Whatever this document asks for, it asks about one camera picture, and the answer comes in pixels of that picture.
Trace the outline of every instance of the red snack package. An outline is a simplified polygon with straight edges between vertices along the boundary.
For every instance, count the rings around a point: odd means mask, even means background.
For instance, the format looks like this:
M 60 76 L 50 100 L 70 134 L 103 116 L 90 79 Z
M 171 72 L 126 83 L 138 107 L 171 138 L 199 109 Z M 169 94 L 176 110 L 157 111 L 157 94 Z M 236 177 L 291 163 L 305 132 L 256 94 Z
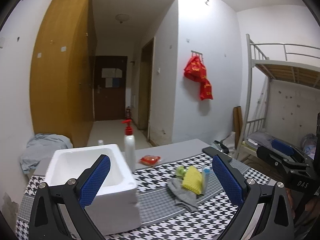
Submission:
M 145 155 L 140 159 L 140 163 L 147 166 L 155 165 L 161 159 L 160 156 Z
M 211 91 L 211 84 L 208 80 L 205 83 L 200 84 L 200 99 L 213 99 L 212 91 Z

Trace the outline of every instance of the door frame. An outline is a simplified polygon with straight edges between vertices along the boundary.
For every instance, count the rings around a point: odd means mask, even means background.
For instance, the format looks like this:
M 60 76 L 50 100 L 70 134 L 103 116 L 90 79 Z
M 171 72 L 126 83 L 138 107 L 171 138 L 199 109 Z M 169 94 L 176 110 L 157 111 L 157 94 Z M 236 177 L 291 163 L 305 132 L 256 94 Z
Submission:
M 153 86 L 153 71 L 154 71 L 154 61 L 155 61 L 155 41 L 156 41 L 156 37 L 153 37 L 152 39 L 150 39 L 150 41 L 148 41 L 142 48 L 141 48 L 141 55 L 140 55 L 140 66 L 141 66 L 141 58 L 142 58 L 142 52 L 143 50 L 149 46 L 150 44 L 152 44 L 152 60 L 151 60 L 151 84 L 150 84 L 150 103 L 149 103 L 149 118 L 148 118 L 148 132 L 147 132 L 147 139 L 150 140 L 150 119 L 151 119 L 151 104 L 152 104 L 152 86 Z M 139 83 L 140 83 L 140 78 L 141 78 L 141 67 L 139 69 Z M 141 113 L 141 108 L 140 108 L 140 93 L 141 93 L 141 89 L 140 89 L 140 84 L 139 84 L 139 92 L 138 92 L 138 122 L 137 122 L 137 126 L 139 128 L 140 126 L 140 113 Z

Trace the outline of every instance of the bed railing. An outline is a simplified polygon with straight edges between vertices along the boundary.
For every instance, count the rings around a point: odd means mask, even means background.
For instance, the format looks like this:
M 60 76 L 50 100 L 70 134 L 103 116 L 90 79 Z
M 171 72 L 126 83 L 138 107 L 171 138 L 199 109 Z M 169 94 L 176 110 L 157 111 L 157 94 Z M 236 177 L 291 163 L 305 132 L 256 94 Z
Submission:
M 246 140 L 247 137 L 250 134 L 252 134 L 252 133 L 264 128 L 265 122 L 266 122 L 266 118 L 265 117 L 264 118 L 259 118 L 259 119 L 256 119 L 256 120 L 247 121 L 243 140 Z
M 249 40 L 250 40 L 250 45 L 253 46 L 254 59 L 265 59 L 265 60 L 269 59 L 266 55 L 264 55 L 264 53 L 258 47 L 258 45 L 261 45 L 260 43 L 254 43 L 251 39 Z
M 286 46 L 297 46 L 297 47 L 305 47 L 305 48 L 312 48 L 312 49 L 320 50 L 320 48 L 313 47 L 313 46 L 302 45 L 302 44 L 294 44 L 294 43 L 282 43 L 282 42 L 281 43 L 254 43 L 251 39 L 250 39 L 250 45 L 253 46 L 254 59 L 262 59 L 262 60 L 268 60 L 269 59 L 266 55 L 264 55 L 264 53 L 258 47 L 260 45 L 281 45 L 283 47 L 285 61 L 288 61 L 288 54 L 301 55 L 301 56 L 306 56 L 306 57 L 314 57 L 314 58 L 319 58 L 320 59 L 320 57 L 309 55 L 309 54 L 288 52 L 287 51 L 287 47 L 286 47 Z

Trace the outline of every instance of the blue gripper pad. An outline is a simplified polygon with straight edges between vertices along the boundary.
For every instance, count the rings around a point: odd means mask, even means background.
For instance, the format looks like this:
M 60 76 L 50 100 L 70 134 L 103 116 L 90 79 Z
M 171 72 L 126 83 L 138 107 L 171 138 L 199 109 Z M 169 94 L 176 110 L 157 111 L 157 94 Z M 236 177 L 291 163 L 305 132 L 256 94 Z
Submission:
M 91 173 L 80 190 L 79 203 L 82 208 L 91 205 L 111 167 L 110 158 L 105 156 Z
M 279 152 L 282 152 L 287 156 L 291 156 L 294 154 L 294 150 L 291 146 L 286 145 L 285 143 L 280 142 L 278 140 L 272 140 L 271 146 L 273 147 L 273 149 L 276 149 Z
M 230 202 L 233 205 L 241 206 L 244 203 L 242 188 L 218 155 L 212 159 L 212 169 Z

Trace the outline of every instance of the metal screw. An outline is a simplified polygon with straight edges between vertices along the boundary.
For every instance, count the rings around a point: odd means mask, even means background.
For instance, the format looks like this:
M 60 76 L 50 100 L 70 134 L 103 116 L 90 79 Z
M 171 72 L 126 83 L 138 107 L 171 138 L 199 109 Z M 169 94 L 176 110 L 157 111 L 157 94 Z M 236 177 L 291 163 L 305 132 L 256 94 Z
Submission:
M 250 185 L 253 185 L 253 184 L 255 184 L 256 182 L 254 181 L 254 179 L 247 179 L 247 182 L 248 182 L 248 184 L 250 184 Z
M 277 186 L 283 188 L 283 187 L 284 187 L 284 184 L 279 181 L 279 182 L 277 182 Z
M 76 179 L 69 179 L 68 180 L 68 184 L 69 185 L 73 185 L 73 184 L 75 184 L 76 183 Z
M 39 184 L 39 188 L 44 188 L 45 187 L 45 182 L 41 182 L 40 184 Z

